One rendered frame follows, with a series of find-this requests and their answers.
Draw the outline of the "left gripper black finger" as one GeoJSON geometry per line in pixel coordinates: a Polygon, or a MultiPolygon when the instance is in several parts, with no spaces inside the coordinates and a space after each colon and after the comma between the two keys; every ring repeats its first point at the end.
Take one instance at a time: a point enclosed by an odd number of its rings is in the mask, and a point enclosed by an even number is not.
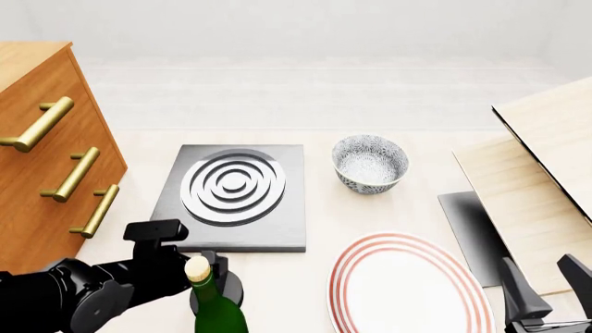
{"type": "Polygon", "coordinates": [[[200,254],[208,260],[212,268],[216,287],[224,289],[228,277],[228,258],[213,251],[202,251],[200,254]]]}

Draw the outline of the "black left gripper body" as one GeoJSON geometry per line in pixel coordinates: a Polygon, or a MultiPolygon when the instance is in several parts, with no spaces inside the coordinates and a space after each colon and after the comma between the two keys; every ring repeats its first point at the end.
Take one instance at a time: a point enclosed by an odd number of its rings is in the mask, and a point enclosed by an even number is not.
{"type": "Polygon", "coordinates": [[[189,257],[177,246],[159,241],[140,241],[133,249],[132,299],[161,299],[175,296],[190,285],[184,273],[189,257]]]}

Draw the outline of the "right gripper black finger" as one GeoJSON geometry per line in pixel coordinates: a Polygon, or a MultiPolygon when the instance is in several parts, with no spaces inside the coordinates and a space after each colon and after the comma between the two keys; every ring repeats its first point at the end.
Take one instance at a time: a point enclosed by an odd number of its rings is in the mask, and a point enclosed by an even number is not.
{"type": "Polygon", "coordinates": [[[542,324],[542,319],[552,312],[552,307],[531,288],[510,257],[501,259],[499,276],[504,296],[505,323],[542,324]]]}
{"type": "Polygon", "coordinates": [[[565,254],[557,266],[576,294],[579,302],[592,302],[592,270],[572,254],[565,254]]]}

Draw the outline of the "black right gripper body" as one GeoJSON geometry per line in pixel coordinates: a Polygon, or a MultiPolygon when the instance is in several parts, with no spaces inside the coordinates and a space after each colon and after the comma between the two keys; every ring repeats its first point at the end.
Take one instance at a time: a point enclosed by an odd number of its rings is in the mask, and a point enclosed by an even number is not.
{"type": "Polygon", "coordinates": [[[592,333],[592,319],[545,323],[540,318],[505,320],[505,333],[592,333]]]}

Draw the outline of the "flat black stove plate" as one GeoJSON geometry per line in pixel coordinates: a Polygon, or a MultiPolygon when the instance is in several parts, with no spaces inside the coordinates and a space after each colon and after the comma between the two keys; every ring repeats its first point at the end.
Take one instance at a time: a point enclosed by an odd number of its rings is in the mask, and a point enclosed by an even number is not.
{"type": "Polygon", "coordinates": [[[184,144],[151,219],[187,228],[183,252],[303,253],[303,147],[184,144]]]}

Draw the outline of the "green wine bottle with cork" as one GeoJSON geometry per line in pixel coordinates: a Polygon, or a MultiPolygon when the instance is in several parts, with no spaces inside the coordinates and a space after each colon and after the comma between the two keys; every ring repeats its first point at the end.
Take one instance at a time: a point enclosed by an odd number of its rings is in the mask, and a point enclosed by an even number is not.
{"type": "Polygon", "coordinates": [[[195,333],[249,333],[240,307],[218,291],[213,268],[205,257],[192,257],[184,271],[198,303],[195,333]]]}

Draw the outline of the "microwave oven with black front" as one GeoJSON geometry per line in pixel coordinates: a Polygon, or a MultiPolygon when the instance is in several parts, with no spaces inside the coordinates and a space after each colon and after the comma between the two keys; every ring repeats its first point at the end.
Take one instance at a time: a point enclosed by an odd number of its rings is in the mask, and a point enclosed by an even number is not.
{"type": "Polygon", "coordinates": [[[536,293],[568,292],[560,258],[592,268],[592,77],[492,112],[506,135],[454,157],[536,293]]]}

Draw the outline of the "white plate with red rings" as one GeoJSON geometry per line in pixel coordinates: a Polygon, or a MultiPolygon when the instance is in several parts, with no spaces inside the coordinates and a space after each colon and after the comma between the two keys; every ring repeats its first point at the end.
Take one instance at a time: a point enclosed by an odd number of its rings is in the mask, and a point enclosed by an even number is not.
{"type": "Polygon", "coordinates": [[[435,243],[401,232],[348,245],[327,277],[336,333],[497,333],[472,272],[435,243]]]}

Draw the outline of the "wooden cabinet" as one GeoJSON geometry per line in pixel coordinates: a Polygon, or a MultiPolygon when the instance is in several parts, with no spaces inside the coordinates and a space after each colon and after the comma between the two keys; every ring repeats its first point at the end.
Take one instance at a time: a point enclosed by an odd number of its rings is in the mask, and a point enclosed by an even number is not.
{"type": "Polygon", "coordinates": [[[68,42],[0,42],[0,138],[18,137],[62,96],[74,106],[28,153],[0,146],[0,271],[25,274],[74,257],[89,239],[83,227],[127,164],[68,42]],[[92,146],[100,155],[65,203],[40,196],[56,189],[92,146]]]}

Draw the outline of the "patterned grey white bowl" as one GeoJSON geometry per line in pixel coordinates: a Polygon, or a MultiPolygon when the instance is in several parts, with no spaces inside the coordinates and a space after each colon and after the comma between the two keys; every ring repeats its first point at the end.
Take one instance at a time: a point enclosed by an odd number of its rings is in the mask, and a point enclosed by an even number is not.
{"type": "Polygon", "coordinates": [[[377,135],[351,135],[332,149],[333,168],[352,191],[379,194],[392,189],[407,173],[410,161],[396,143],[377,135]]]}

